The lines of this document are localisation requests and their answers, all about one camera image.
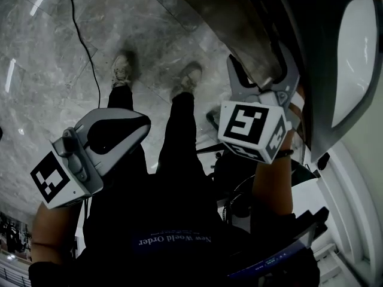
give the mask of person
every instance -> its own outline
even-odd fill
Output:
[[[129,59],[118,56],[112,71],[108,107],[133,110]],[[284,157],[257,165],[247,240],[223,223],[212,181],[196,154],[193,92],[201,76],[200,65],[191,63],[171,91],[171,114],[156,173],[148,174],[139,146],[107,175],[111,189],[93,197],[84,223],[86,248],[75,261],[69,251],[81,205],[48,210],[41,204],[32,231],[32,287],[225,283],[222,265],[229,244],[261,241],[264,246],[273,238],[273,222],[283,226],[294,219],[291,162]],[[290,131],[282,150],[290,149],[292,138]],[[297,269],[308,276],[304,268],[305,263]],[[315,269],[314,276],[313,286],[319,282]]]

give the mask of black pants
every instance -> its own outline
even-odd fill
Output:
[[[133,110],[129,87],[114,88],[108,107]],[[217,205],[210,192],[211,181],[196,154],[193,111],[192,94],[182,93],[174,98],[155,175],[147,173],[142,146],[125,156],[107,175],[105,182],[112,186],[94,196],[90,216],[84,226],[87,246],[96,244],[95,234],[110,229],[113,224],[126,222],[135,228],[142,224],[171,225],[170,222],[187,221],[185,218],[188,216],[206,216],[206,207],[217,213]]]

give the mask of white strap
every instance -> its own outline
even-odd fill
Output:
[[[297,92],[295,92],[294,96],[291,98],[291,103],[298,107],[300,111],[302,111],[303,107],[305,106],[305,101]]]

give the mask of wire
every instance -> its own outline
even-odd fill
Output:
[[[98,108],[100,108],[101,91],[100,91],[100,86],[99,86],[99,84],[97,82],[97,78],[96,78],[95,66],[93,64],[92,57],[90,56],[89,50],[86,47],[86,44],[84,43],[83,38],[81,37],[80,29],[78,28],[77,23],[76,23],[76,19],[75,19],[75,16],[74,16],[74,0],[71,0],[71,3],[72,3],[72,20],[73,20],[74,26],[75,26],[76,31],[77,31],[78,39],[80,40],[80,42],[83,45],[86,53],[88,54],[90,65],[92,66],[93,76],[95,78],[95,81],[96,81],[96,84],[97,84],[97,89],[98,89]]]

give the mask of foot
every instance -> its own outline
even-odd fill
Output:
[[[170,93],[171,102],[181,93],[194,94],[194,90],[202,78],[202,67],[197,62],[192,62],[181,71],[180,78],[181,82]]]
[[[126,55],[117,56],[112,66],[112,88],[132,84],[132,66]]]

